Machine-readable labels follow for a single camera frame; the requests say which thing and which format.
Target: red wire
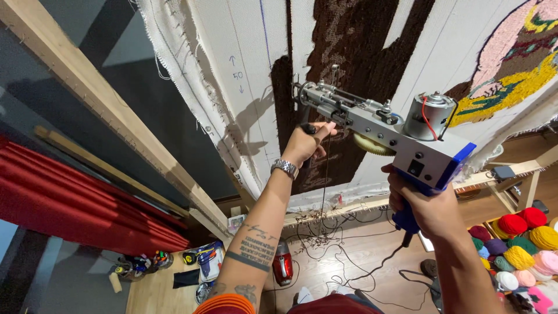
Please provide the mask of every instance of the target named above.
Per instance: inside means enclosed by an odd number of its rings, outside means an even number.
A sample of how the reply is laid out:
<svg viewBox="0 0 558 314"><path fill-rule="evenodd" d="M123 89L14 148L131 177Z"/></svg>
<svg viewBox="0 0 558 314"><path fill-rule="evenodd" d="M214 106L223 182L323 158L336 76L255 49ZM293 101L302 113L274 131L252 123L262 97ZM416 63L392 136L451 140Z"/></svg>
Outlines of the red wire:
<svg viewBox="0 0 558 314"><path fill-rule="evenodd" d="M423 99L423 101L422 101L422 118L424 119L424 121L426 122L426 125L428 125L428 128L432 132L432 135L434 136L434 140L438 141L438 137L436 136L436 132L434 132L434 129L430 126L430 122L428 122L428 119L424 115L424 106L426 105L426 96L422 96L422 99Z"/></svg>

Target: pink yarn ball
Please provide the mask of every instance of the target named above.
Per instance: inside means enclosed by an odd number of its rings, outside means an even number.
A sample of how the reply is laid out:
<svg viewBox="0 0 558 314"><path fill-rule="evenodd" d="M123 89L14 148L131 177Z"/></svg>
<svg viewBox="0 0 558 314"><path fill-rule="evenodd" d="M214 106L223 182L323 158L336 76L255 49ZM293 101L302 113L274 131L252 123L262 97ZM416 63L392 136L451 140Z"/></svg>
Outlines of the pink yarn ball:
<svg viewBox="0 0 558 314"><path fill-rule="evenodd" d="M513 275L521 287L533 287L537 283L535 276L528 270L516 270Z"/></svg>
<svg viewBox="0 0 558 314"><path fill-rule="evenodd" d="M558 274L558 255L552 251L540 251L533 255L535 266L539 273L547 276Z"/></svg>

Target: yellow yarn ball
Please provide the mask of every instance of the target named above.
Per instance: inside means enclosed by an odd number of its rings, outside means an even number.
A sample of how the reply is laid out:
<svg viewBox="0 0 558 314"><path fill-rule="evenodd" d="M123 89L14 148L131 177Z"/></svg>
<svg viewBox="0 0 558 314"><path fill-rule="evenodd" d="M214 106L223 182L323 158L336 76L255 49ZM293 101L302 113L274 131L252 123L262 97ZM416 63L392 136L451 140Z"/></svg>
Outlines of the yellow yarn ball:
<svg viewBox="0 0 558 314"><path fill-rule="evenodd" d="M484 259L484 258L480 258L480 260L483 262L484 267L485 267L486 269L490 270L490 262L487 261L487 260Z"/></svg>
<svg viewBox="0 0 558 314"><path fill-rule="evenodd" d="M529 239L543 250L554 251L558 249L558 232L551 227L536 227L529 233Z"/></svg>
<svg viewBox="0 0 558 314"><path fill-rule="evenodd" d="M535 259L522 247L514 245L504 252L504 257L519 270L535 266Z"/></svg>
<svg viewBox="0 0 558 314"><path fill-rule="evenodd" d="M499 220L500 219L496 219L492 222L492 230L494 230L494 233L498 236L498 238L500 238L502 240L509 239L511 237L511 235L502 231L502 229L500 229L500 226L498 226L498 221Z"/></svg>

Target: metal watch band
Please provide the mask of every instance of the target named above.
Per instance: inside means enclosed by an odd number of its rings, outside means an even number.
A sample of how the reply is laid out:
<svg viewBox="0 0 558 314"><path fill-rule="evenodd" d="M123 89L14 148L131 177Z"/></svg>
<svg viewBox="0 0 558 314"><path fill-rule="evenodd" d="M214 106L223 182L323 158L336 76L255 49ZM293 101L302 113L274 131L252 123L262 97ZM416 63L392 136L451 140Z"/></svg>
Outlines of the metal watch band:
<svg viewBox="0 0 558 314"><path fill-rule="evenodd" d="M286 172L288 174L289 177L291 177L291 179L296 180L296 177L299 174L299 169L289 163L286 160L282 160L282 159L276 159L273 164L271 165L271 173L273 173L273 171L275 170L275 168L279 168L281 170L283 170L284 172Z"/></svg>

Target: green yarn ball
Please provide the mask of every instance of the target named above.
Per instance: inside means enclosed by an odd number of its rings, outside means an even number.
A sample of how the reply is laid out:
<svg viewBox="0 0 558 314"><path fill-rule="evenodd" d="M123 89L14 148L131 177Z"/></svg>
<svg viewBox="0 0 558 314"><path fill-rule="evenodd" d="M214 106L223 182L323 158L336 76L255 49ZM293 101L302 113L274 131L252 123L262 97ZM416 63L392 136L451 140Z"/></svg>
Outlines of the green yarn ball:
<svg viewBox="0 0 558 314"><path fill-rule="evenodd" d="M529 241L528 239L525 239L524 237L516 236L515 238L508 240L506 245L508 246L508 248L517 245L521 247L523 250L525 250L527 253L529 253L530 255L535 255L538 253L538 249L533 244L533 242Z"/></svg>
<svg viewBox="0 0 558 314"><path fill-rule="evenodd" d="M516 268L514 266L512 266L512 264L510 264L508 262L508 260L503 256L498 256L494 260L494 265L496 265L496 267L498 267L498 269L500 269L503 272L510 272L511 273L514 270L516 270Z"/></svg>
<svg viewBox="0 0 558 314"><path fill-rule="evenodd" d="M471 237L471 239L473 240L473 243L475 243L475 249L477 251L483 248L484 243L482 241L480 241L476 237Z"/></svg>

